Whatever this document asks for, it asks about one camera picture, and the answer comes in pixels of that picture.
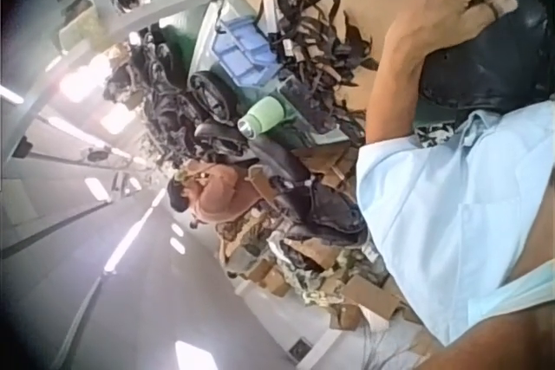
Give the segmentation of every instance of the fluorescent light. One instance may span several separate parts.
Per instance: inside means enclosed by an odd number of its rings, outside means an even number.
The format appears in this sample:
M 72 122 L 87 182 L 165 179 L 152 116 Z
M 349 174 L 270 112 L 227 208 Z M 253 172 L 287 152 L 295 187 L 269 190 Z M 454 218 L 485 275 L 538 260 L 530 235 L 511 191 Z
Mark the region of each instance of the fluorescent light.
M 170 244 L 174 249 L 178 251 L 178 253 L 180 253 L 181 255 L 185 255 L 185 246 L 181 244 L 177 238 L 170 238 Z
M 117 147 L 113 147 L 111 150 L 114 155 L 122 156 L 123 158 L 127 158 L 127 159 L 131 158 L 131 155 L 129 153 L 123 152 L 121 149 L 118 149 Z
M 96 87 L 99 80 L 93 70 L 89 67 L 79 67 L 73 73 L 69 73 L 60 82 L 60 91 L 70 101 L 80 103 L 86 99 Z
M 131 32 L 129 34 L 129 43 L 131 45 L 140 45 L 140 36 L 137 32 Z
M 44 69 L 44 72 L 48 73 L 58 62 L 60 62 L 61 59 L 62 59 L 61 55 L 59 55 L 55 59 L 53 59 L 50 62 L 50 64 L 46 66 L 46 68 Z
M 130 178 L 129 179 L 129 184 L 131 184 L 133 186 L 133 188 L 137 191 L 142 190 L 142 186 L 140 186 L 140 182 L 137 178 Z
M 95 136 L 92 136 L 88 133 L 83 132 L 82 130 L 68 123 L 66 120 L 60 119 L 59 117 L 50 117 L 49 124 L 55 127 L 56 129 L 59 129 L 62 132 L 65 132 L 73 136 L 74 138 L 77 138 L 79 140 L 82 140 L 83 142 L 89 143 L 90 145 L 97 146 L 97 147 L 106 146 L 106 144 L 102 140 L 97 139 Z
M 147 212 L 145 212 L 145 214 L 142 216 L 141 221 L 147 221 L 147 219 L 150 217 L 150 215 L 153 213 L 154 208 L 150 207 Z
M 179 227 L 176 223 L 172 224 L 172 230 L 179 237 L 183 237 L 185 235 L 185 233 L 183 232 L 183 229 L 181 229 L 181 227 Z
M 166 17 L 162 17 L 159 21 L 158 21 L 158 26 L 160 26 L 161 29 L 170 26 L 174 21 L 173 16 L 166 16 Z
M 101 120 L 104 126 L 111 134 L 120 133 L 135 118 L 135 113 L 131 112 L 121 103 L 117 103 L 110 113 Z
M 102 182 L 97 178 L 86 178 L 85 184 L 91 191 L 93 196 L 99 201 L 109 201 L 110 194 L 106 191 L 106 188 L 102 186 Z
M 156 198 L 153 201 L 152 207 L 157 207 L 158 204 L 164 198 L 165 195 L 166 195 L 166 190 L 165 189 L 160 190 L 160 192 L 158 193 L 158 195 L 156 196 Z
M 183 341 L 175 343 L 180 370 L 218 370 L 214 356 Z
M 0 96 L 14 104 L 22 104 L 24 102 L 21 95 L 15 94 L 13 91 L 10 91 L 4 86 L 0 86 Z
M 99 54 L 88 65 L 88 77 L 96 86 L 103 86 L 106 79 L 112 75 L 110 59 L 104 54 Z
M 124 236 L 124 238 L 120 241 L 120 243 L 115 248 L 114 253 L 112 253 L 112 256 L 110 256 L 110 258 L 106 262 L 106 265 L 104 266 L 105 272 L 110 273 L 115 270 L 115 267 L 118 265 L 120 260 L 126 254 L 129 247 L 131 247 L 131 244 L 133 243 L 135 238 L 139 236 L 139 233 L 142 230 L 143 225 L 145 225 L 145 222 L 148 220 L 148 218 L 152 213 L 153 213 L 153 209 L 149 208 L 147 212 L 145 212 L 145 214 L 142 216 L 142 218 L 137 223 L 133 224 L 133 227 L 131 227 L 131 229 L 129 229 L 127 234 Z
M 135 164 L 147 166 L 147 162 L 146 162 L 143 158 L 141 158 L 141 157 L 139 157 L 139 156 L 135 156 L 135 157 L 133 158 L 133 162 L 134 162 Z

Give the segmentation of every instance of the person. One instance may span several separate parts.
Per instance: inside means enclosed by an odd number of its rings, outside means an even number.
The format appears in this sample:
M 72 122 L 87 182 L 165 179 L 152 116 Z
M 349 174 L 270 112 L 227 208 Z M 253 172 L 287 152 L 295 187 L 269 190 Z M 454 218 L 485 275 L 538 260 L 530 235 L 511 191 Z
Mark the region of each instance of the person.
M 369 96 L 357 201 L 408 303 L 448 346 L 421 368 L 555 360 L 554 104 L 474 111 L 431 148 L 412 134 L 426 56 L 517 8 L 516 0 L 407 0 Z
M 170 205 L 177 212 L 191 209 L 202 223 L 234 221 L 261 200 L 246 172 L 235 166 L 190 160 L 183 172 L 185 178 L 178 175 L 168 182 Z
M 339 159 L 350 161 L 352 156 L 349 143 L 345 142 L 296 149 L 292 153 L 312 172 L 324 176 Z M 195 218 L 205 224 L 233 221 L 262 201 L 260 193 L 246 179 L 246 173 L 237 166 L 189 160 L 168 182 L 170 205 L 177 212 L 191 208 Z

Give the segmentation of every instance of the cardboard box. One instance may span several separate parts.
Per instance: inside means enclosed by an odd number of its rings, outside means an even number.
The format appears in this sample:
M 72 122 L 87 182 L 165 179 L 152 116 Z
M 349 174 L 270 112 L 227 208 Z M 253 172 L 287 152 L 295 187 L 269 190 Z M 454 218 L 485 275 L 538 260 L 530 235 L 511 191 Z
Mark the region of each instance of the cardboard box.
M 362 305 L 358 305 L 358 307 L 362 312 L 362 316 L 364 316 L 364 319 L 368 322 L 372 333 L 381 333 L 382 331 L 389 329 L 389 320 L 381 318 L 381 316 L 375 314 Z
M 355 331 L 362 321 L 362 312 L 357 305 L 336 305 L 327 308 L 330 312 L 330 328 Z
M 277 266 L 271 268 L 270 272 L 259 283 L 259 286 L 279 298 L 283 298 L 291 289 Z
M 252 270 L 246 274 L 246 279 L 259 283 L 262 281 L 274 267 L 274 263 L 269 262 L 266 259 L 261 259 Z
M 401 300 L 360 276 L 353 276 L 343 288 L 346 301 L 362 305 L 383 320 L 389 321 L 401 306 Z
M 437 338 L 431 335 L 427 329 L 423 328 L 413 339 L 410 351 L 421 357 L 429 357 L 443 348 L 443 345 L 441 345 Z
M 324 269 L 331 268 L 336 262 L 339 253 L 341 253 L 341 248 L 326 246 L 320 243 L 320 240 L 317 238 L 311 238 L 305 242 L 296 242 L 294 240 L 285 239 L 285 243 L 299 253 L 311 258 Z
M 414 324 L 422 325 L 422 320 L 419 316 L 413 311 L 409 305 L 403 305 L 401 311 L 402 317 L 405 321 L 412 322 Z
M 326 278 L 320 287 L 320 292 L 326 295 L 337 295 L 341 293 L 341 289 L 345 286 L 345 279 L 347 278 L 347 270 L 338 270 L 332 276 Z
M 397 282 L 392 276 L 390 276 L 388 280 L 385 281 L 385 283 L 382 286 L 382 289 L 389 292 L 392 295 L 397 296 L 401 301 L 408 304 L 407 298 L 405 298 L 405 295 L 402 294 L 401 290 L 399 289 L 399 286 L 397 285 Z
M 402 301 L 402 317 L 405 321 L 413 322 L 414 324 L 422 324 L 421 319 L 418 315 L 410 308 L 408 304 L 407 298 L 402 294 L 399 286 L 395 282 L 395 279 L 390 276 L 388 280 L 383 284 L 382 289 L 389 292 L 392 295 L 395 295 Z

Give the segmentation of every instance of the blue plastic tray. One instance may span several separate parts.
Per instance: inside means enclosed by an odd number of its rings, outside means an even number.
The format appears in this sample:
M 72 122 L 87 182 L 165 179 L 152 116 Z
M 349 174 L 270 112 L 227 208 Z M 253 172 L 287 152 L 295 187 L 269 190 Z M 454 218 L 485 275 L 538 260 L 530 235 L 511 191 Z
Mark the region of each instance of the blue plastic tray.
M 280 65 L 268 41 L 258 33 L 251 17 L 222 22 L 212 52 L 239 87 L 263 87 L 278 73 Z

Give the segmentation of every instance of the black leather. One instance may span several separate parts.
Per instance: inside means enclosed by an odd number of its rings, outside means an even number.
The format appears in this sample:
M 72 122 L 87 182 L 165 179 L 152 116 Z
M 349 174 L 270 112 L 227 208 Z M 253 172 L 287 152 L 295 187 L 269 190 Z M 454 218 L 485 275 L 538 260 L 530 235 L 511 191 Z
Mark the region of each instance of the black leather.
M 428 56 L 421 96 L 444 107 L 501 114 L 547 100 L 552 34 L 546 8 L 539 0 L 518 1 L 516 11 L 475 39 Z
M 191 92 L 197 102 L 220 123 L 237 121 L 237 95 L 212 71 L 199 71 L 189 78 Z
M 368 229 L 361 229 L 356 234 L 344 234 L 321 224 L 293 224 L 287 232 L 287 238 L 291 240 L 304 241 L 313 237 L 329 246 L 360 247 L 368 239 Z
M 282 179 L 297 183 L 311 177 L 309 169 L 299 158 L 263 134 L 249 140 L 249 148 L 262 164 Z
M 206 120 L 197 126 L 194 137 L 200 140 L 226 140 L 237 144 L 247 144 L 247 139 L 236 127 L 218 123 L 216 120 Z

